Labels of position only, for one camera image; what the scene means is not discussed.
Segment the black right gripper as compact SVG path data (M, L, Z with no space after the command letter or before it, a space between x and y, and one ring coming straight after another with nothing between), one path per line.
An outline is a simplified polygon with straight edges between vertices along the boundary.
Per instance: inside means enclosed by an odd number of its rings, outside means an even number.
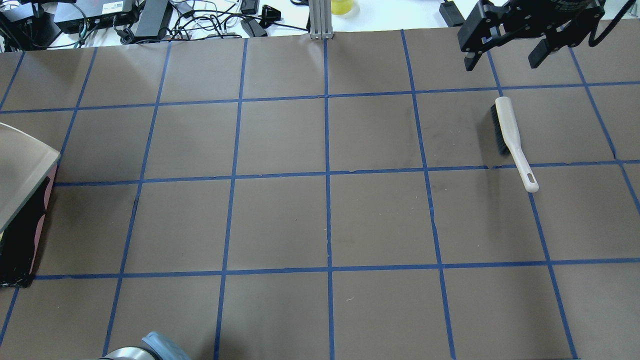
M473 71L493 47L545 37L528 55L530 68L537 69L552 53L580 45L604 14L601 0L507 0L501 6L479 0L457 33L465 70Z

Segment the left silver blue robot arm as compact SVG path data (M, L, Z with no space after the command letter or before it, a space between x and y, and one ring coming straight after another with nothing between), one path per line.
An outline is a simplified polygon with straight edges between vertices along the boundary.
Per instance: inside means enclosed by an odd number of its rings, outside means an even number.
M190 360L190 356L176 342L160 332L150 332L140 344L110 351L101 360Z

